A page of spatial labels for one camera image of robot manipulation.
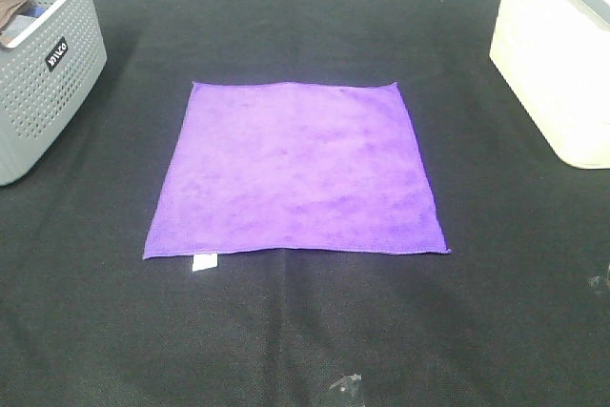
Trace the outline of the purple microfiber towel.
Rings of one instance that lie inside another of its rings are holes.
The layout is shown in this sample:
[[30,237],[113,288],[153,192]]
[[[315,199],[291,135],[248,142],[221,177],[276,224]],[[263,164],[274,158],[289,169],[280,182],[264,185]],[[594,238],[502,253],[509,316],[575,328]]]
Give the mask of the purple microfiber towel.
[[448,254],[397,84],[193,84],[143,258]]

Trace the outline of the black table cloth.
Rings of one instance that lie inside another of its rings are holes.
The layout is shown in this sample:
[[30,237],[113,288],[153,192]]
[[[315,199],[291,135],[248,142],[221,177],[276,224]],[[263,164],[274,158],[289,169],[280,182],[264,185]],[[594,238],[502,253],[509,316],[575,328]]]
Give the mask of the black table cloth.
[[[108,62],[1,191],[5,406],[605,406],[609,174],[488,57],[499,0],[94,0]],[[193,81],[398,83],[451,248],[144,260]]]

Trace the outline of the grey perforated laundry basket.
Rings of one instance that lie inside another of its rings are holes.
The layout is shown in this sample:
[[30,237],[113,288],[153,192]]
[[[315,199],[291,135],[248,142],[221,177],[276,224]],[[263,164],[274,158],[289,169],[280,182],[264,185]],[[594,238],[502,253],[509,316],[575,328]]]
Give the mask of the grey perforated laundry basket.
[[27,174],[81,107],[107,62],[93,0],[44,8],[1,49],[1,183]]

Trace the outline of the white plastic storage box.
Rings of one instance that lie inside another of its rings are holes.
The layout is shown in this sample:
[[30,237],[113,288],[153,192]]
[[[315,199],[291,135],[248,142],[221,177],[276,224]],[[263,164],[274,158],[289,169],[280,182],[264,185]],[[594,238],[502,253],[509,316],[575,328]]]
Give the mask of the white plastic storage box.
[[489,56],[555,154],[609,166],[609,0],[500,0]]

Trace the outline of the blue cloth in basket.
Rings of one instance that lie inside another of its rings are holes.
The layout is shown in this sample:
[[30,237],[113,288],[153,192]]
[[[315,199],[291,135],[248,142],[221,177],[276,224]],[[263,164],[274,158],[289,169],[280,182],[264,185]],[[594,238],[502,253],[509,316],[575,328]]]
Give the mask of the blue cloth in basket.
[[34,6],[29,10],[14,15],[8,24],[1,29],[1,44],[7,46],[45,11],[44,7]]

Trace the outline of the brown cloth in basket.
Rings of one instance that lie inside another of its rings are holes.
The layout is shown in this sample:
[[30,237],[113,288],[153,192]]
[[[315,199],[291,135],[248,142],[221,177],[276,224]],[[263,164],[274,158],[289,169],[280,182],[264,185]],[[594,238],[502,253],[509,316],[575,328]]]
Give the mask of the brown cloth in basket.
[[27,12],[31,0],[0,0],[0,28],[4,31],[15,16]]

